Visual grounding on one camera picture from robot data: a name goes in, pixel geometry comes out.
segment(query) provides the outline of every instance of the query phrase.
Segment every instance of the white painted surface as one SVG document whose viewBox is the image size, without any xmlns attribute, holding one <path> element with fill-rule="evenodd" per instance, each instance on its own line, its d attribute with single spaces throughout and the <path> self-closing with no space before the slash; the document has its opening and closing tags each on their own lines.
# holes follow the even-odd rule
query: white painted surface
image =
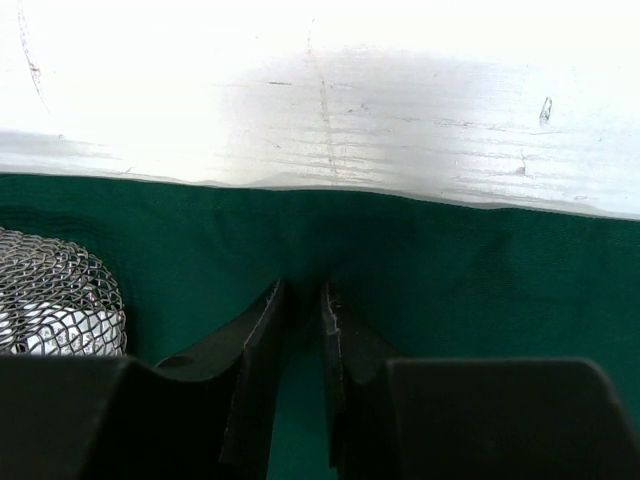
<svg viewBox="0 0 640 480">
<path fill-rule="evenodd" d="M 0 170 L 640 217 L 628 12 L 213 3 L 0 0 Z"/>
</svg>

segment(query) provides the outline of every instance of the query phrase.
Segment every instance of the black plastic part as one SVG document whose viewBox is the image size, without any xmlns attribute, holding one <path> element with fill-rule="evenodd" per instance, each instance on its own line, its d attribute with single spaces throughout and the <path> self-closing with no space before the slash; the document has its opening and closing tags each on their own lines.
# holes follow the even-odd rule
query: black plastic part
<svg viewBox="0 0 640 480">
<path fill-rule="evenodd" d="M 401 358 L 330 286 L 321 301 L 341 479 L 640 478 L 635 434 L 593 363 Z"/>
<path fill-rule="evenodd" d="M 130 357 L 0 357 L 3 479 L 266 478 L 285 285 L 151 368 Z"/>
</svg>

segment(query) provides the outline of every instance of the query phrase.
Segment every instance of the green fabric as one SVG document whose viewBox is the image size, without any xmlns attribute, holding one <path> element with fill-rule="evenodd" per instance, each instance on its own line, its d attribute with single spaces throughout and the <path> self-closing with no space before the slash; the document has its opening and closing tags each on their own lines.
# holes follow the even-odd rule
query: green fabric
<svg viewBox="0 0 640 480">
<path fill-rule="evenodd" d="M 638 223 L 353 192 L 5 175 L 0 225 L 102 258 L 120 283 L 132 350 L 150 362 L 227 322 L 278 277 L 304 311 L 331 279 L 407 353 L 592 358 L 640 424 Z M 313 341 L 295 356 L 270 478 L 333 478 Z"/>
</svg>

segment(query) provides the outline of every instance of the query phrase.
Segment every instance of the scratch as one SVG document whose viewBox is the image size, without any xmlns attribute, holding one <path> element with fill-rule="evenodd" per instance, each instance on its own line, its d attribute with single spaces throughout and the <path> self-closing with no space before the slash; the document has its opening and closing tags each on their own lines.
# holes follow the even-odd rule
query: scratch
<svg viewBox="0 0 640 480">
<path fill-rule="evenodd" d="M 526 159 L 527 159 L 527 157 L 525 157 L 524 153 L 522 153 L 522 150 L 520 150 L 520 160 L 522 161 L 522 166 L 519 167 L 519 168 L 516 168 L 516 171 L 514 173 L 518 173 L 520 175 L 524 175 L 525 177 L 527 176 Z"/>
<path fill-rule="evenodd" d="M 24 52 L 24 56 L 27 59 L 27 64 L 29 65 L 29 71 L 31 72 L 31 81 L 33 82 L 33 86 L 36 88 L 36 92 L 38 92 L 40 102 L 44 106 L 44 109 L 47 111 L 49 117 L 51 117 L 51 112 L 49 111 L 47 102 L 45 102 L 44 95 L 42 94 L 42 86 L 40 84 L 40 77 L 42 76 L 42 74 L 38 66 L 31 59 L 31 54 L 29 53 L 29 45 L 27 42 L 28 29 L 24 16 L 23 0 L 18 0 L 16 4 L 18 8 L 18 25 L 20 27 L 20 43 L 22 44 L 22 51 Z"/>
<path fill-rule="evenodd" d="M 440 125 L 443 127 L 462 127 L 469 129 L 478 129 L 478 130 L 489 130 L 491 132 L 505 132 L 505 133 L 518 133 L 524 135 L 564 135 L 567 133 L 572 133 L 570 130 L 554 130 L 554 131 L 538 131 L 532 132 L 529 129 L 521 129 L 521 128 L 505 128 L 499 125 L 491 125 L 491 124 L 480 124 L 480 123 L 472 123 L 466 121 L 456 121 L 448 118 L 434 118 L 433 123 L 435 125 Z"/>
<path fill-rule="evenodd" d="M 131 171 L 133 170 L 133 165 L 129 168 L 127 168 L 126 170 L 123 170 L 121 172 L 114 172 L 115 175 L 127 175 L 129 173 L 131 173 Z"/>
<path fill-rule="evenodd" d="M 418 117 L 389 117 L 389 118 L 393 118 L 394 120 L 402 120 L 407 123 L 423 121 L 422 118 L 418 118 Z"/>
<path fill-rule="evenodd" d="M 353 85 L 349 85 L 349 84 L 347 84 L 347 83 L 334 83 L 332 86 L 333 86 L 333 87 L 339 87 L 339 88 L 348 88 L 348 89 L 350 89 L 350 90 L 352 90 L 352 89 L 356 88 L 356 87 L 354 87 Z"/>
<path fill-rule="evenodd" d="M 553 107 L 553 100 L 551 100 L 551 97 L 545 98 L 544 103 L 542 104 L 542 110 L 540 110 L 540 115 L 538 117 L 541 127 L 549 123 L 549 118 L 551 117 L 551 107 Z"/>
<path fill-rule="evenodd" d="M 327 103 L 327 85 L 324 79 L 324 74 L 322 73 L 322 69 L 318 64 L 318 59 L 316 58 L 315 53 L 313 52 L 313 47 L 311 45 L 311 33 L 313 30 L 313 24 L 316 21 L 315 18 L 311 19 L 311 25 L 309 26 L 309 34 L 307 36 L 307 55 L 311 59 L 311 63 L 313 64 L 313 69 L 316 72 L 316 75 L 319 80 L 319 93 L 320 93 L 320 112 L 322 114 L 322 123 L 324 124 L 324 136 L 325 143 L 327 145 L 327 155 L 329 164 L 331 165 L 331 171 L 333 172 L 334 177 L 338 177 L 338 170 L 335 166 L 335 154 L 333 150 L 333 135 L 331 133 L 331 115 L 329 114 L 329 105 Z"/>
</svg>

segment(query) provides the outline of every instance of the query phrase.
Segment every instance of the wire mesh basket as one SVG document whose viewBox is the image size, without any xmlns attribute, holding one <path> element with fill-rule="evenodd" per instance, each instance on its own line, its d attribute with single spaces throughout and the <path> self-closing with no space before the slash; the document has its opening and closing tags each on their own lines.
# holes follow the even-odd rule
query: wire mesh basket
<svg viewBox="0 0 640 480">
<path fill-rule="evenodd" d="M 0 353 L 123 355 L 124 326 L 118 285 L 98 258 L 0 228 Z"/>
</svg>

